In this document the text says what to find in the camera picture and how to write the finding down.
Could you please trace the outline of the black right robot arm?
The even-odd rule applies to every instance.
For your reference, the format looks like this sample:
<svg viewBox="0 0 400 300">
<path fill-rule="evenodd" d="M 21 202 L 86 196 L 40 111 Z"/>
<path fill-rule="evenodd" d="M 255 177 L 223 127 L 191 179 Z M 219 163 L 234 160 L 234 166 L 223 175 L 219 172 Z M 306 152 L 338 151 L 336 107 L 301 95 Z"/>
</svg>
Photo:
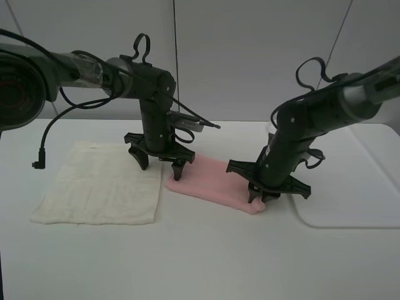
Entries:
<svg viewBox="0 0 400 300">
<path fill-rule="evenodd" d="M 226 171 L 248 181 L 251 203 L 260 196 L 265 203 L 282 194 L 311 195 L 311 187 L 291 176 L 296 167 L 317 159 L 308 169 L 325 159 L 322 151 L 312 149 L 314 140 L 331 131 L 372 119 L 382 103 L 399 97 L 399 58 L 365 73 L 342 73 L 329 78 L 323 59 L 321 76 L 329 86 L 297 96 L 278 106 L 271 114 L 275 133 L 268 135 L 256 162 L 229 161 Z"/>
</svg>

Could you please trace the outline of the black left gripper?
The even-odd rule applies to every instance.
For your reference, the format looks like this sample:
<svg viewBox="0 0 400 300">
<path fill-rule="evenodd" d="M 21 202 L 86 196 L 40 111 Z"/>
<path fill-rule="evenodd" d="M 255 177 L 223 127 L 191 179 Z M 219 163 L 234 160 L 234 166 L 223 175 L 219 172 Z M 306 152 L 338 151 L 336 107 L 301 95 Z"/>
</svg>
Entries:
<svg viewBox="0 0 400 300">
<path fill-rule="evenodd" d="M 182 160 L 174 161 L 171 165 L 175 181 L 180 180 L 186 161 L 192 163 L 195 158 L 194 151 L 176 142 L 170 134 L 158 134 L 156 136 L 149 133 L 129 132 L 124 136 L 124 142 L 131 145 L 128 153 L 137 161 L 143 171 L 149 166 L 149 156 Z"/>
</svg>

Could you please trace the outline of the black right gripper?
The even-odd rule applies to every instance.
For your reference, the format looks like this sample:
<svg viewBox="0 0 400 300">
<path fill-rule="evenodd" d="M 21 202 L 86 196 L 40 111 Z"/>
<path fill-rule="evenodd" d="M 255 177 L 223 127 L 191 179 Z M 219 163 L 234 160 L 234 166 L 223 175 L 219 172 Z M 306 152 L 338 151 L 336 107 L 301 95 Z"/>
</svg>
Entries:
<svg viewBox="0 0 400 300">
<path fill-rule="evenodd" d="M 288 176 L 278 187 L 268 187 L 256 176 L 255 162 L 242 162 L 230 160 L 227 173 L 236 173 L 248 181 L 248 203 L 252 203 L 256 197 L 262 202 L 277 200 L 281 194 L 298 194 L 304 199 L 311 195 L 311 186 L 304 184 L 292 176 Z"/>
</svg>

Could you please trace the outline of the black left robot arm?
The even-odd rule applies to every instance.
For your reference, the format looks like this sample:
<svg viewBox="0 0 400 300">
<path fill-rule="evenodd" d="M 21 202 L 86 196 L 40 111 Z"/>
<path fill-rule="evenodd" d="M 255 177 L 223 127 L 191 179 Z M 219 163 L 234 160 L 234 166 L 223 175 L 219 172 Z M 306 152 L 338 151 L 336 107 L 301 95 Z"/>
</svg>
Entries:
<svg viewBox="0 0 400 300">
<path fill-rule="evenodd" d="M 107 101 L 116 98 L 139 101 L 143 132 L 128 133 L 129 153 L 141 169 L 149 157 L 172 164 L 174 179 L 179 180 L 186 163 L 195 153 L 176 136 L 179 121 L 198 121 L 171 110 L 176 82 L 165 70 L 146 62 L 136 63 L 127 56 L 96 59 L 83 51 L 45 55 L 27 46 L 1 44 L 1 131 L 28 125 L 53 102 L 63 87 L 99 88 Z"/>
</svg>

